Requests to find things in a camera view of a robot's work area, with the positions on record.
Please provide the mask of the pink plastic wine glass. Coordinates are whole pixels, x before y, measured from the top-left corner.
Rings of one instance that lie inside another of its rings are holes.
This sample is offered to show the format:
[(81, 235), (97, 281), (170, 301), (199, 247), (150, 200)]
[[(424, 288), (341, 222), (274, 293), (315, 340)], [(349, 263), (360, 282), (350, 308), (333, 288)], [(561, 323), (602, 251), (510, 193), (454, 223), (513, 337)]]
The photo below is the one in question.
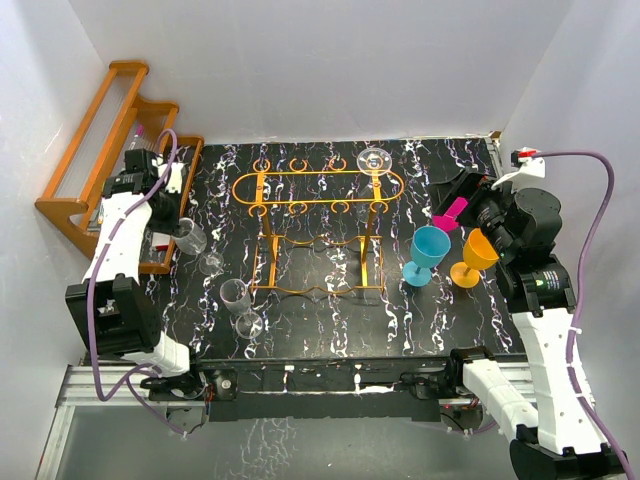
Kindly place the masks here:
[(468, 201), (458, 197), (442, 215), (433, 216), (433, 225), (442, 231), (449, 233), (459, 227), (457, 217), (467, 207)]

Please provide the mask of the short clear wine glass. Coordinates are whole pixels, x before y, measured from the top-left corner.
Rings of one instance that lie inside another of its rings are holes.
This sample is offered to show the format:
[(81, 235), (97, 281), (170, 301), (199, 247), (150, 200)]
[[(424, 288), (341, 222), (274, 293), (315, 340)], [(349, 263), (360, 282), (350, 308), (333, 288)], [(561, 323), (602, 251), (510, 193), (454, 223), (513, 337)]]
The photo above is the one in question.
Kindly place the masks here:
[(221, 254), (207, 251), (207, 236), (192, 219), (182, 217), (178, 229), (172, 236), (176, 247), (184, 254), (198, 258), (198, 268), (207, 276), (223, 273), (224, 260)]

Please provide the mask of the tall clear wine glass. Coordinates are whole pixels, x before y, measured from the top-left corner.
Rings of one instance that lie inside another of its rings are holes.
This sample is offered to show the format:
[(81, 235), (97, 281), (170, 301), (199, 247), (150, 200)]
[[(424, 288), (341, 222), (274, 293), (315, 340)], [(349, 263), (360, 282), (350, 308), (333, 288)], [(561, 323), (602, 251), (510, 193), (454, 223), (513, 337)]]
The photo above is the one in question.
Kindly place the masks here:
[(372, 147), (361, 151), (356, 163), (358, 169), (366, 175), (384, 175), (391, 170), (393, 160), (386, 150)]

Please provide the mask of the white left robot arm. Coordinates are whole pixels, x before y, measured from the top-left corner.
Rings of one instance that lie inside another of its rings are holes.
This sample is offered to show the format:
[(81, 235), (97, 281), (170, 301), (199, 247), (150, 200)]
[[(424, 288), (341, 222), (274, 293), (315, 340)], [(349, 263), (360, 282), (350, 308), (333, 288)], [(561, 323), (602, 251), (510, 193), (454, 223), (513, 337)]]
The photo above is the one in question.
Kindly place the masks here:
[(204, 392), (207, 376), (190, 365), (189, 348), (164, 333), (139, 280), (145, 234), (178, 233), (185, 168), (146, 149), (125, 153), (123, 169), (102, 189), (94, 258), (82, 282), (67, 288), (65, 302), (88, 349), (149, 363), (172, 377), (182, 397), (194, 399)]

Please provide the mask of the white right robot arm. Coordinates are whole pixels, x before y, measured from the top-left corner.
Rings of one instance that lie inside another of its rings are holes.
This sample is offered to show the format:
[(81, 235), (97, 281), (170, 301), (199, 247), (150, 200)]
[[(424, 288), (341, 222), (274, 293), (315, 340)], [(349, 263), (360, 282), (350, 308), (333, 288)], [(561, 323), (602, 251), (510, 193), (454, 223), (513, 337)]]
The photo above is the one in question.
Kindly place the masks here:
[(589, 414), (586, 380), (575, 343), (578, 315), (570, 276), (553, 253), (561, 203), (535, 187), (516, 189), (471, 169), (430, 185), (435, 216), (460, 198), (457, 222), (497, 255), (496, 280), (525, 348), (535, 400), (529, 402), (484, 346), (455, 349), (443, 385), (476, 396), (509, 443), (520, 479), (608, 479), (628, 459)]

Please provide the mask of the blue plastic wine glass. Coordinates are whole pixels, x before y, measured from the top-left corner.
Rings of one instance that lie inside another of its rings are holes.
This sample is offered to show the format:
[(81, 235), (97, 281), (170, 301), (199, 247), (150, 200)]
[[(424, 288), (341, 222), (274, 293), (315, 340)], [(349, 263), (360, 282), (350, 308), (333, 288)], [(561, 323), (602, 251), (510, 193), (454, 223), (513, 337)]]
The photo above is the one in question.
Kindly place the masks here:
[(412, 238), (410, 257), (402, 269), (403, 279), (413, 287), (424, 287), (432, 279), (437, 267), (451, 249), (449, 235), (435, 226), (418, 228)]

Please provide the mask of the orange plastic wine glass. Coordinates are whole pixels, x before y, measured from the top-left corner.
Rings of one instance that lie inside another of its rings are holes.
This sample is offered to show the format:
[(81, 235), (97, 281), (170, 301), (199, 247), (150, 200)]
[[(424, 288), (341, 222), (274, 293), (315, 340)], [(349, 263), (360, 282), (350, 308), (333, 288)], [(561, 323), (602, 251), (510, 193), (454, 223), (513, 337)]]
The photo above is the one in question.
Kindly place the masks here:
[(492, 267), (499, 255), (480, 228), (473, 229), (463, 248), (463, 260), (450, 269), (450, 278), (458, 287), (470, 289), (480, 281), (480, 273)]

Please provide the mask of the orange wooden shelf rack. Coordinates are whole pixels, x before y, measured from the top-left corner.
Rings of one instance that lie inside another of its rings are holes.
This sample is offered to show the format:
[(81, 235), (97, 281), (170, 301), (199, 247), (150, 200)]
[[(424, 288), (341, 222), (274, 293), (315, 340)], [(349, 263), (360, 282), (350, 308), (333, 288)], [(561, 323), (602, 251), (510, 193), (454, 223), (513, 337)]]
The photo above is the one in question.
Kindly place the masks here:
[(172, 128), (179, 106), (145, 98), (140, 88), (149, 73), (141, 60), (110, 63), (107, 73), (63, 153), (36, 209), (87, 258), (92, 258), (98, 234), (90, 221), (98, 213), (107, 177), (116, 173), (138, 128), (146, 148), (169, 154), (171, 139), (160, 133)]

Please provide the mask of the red white small box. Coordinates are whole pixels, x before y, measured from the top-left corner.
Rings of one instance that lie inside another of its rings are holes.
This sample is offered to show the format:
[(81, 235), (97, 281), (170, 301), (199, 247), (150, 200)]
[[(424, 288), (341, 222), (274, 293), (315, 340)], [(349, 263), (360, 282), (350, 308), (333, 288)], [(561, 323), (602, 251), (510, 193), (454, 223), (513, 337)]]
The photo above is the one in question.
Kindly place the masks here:
[(171, 243), (171, 236), (159, 232), (154, 232), (151, 237), (151, 246), (157, 251), (166, 251)]

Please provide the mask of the purple capped marker pen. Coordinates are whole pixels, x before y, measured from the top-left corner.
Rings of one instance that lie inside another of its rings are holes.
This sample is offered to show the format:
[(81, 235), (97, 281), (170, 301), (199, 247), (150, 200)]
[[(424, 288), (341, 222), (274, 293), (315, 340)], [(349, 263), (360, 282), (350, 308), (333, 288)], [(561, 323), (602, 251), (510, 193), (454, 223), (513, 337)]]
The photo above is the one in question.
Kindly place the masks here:
[(144, 147), (144, 126), (139, 125), (134, 133), (129, 149), (135, 150), (135, 149), (141, 149), (143, 147)]

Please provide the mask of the clear champagne flute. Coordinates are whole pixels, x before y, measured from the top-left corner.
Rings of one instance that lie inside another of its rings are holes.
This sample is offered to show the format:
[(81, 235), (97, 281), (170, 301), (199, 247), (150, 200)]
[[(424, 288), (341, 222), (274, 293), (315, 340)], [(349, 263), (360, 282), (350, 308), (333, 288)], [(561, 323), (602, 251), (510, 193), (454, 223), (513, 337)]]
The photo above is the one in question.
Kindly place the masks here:
[(249, 289), (242, 280), (225, 281), (220, 287), (220, 298), (236, 317), (235, 330), (241, 338), (252, 340), (263, 332), (263, 320), (253, 310)]

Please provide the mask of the black base bar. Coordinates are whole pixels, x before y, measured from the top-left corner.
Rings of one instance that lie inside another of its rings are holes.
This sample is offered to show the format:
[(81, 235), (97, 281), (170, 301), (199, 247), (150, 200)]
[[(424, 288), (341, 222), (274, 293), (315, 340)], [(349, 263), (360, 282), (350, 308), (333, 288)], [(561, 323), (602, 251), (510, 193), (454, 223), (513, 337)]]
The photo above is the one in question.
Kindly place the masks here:
[(447, 383), (442, 357), (196, 361), (141, 386), (153, 400), (201, 401), (211, 422), (261, 418), (408, 418), (475, 429), (479, 398)]

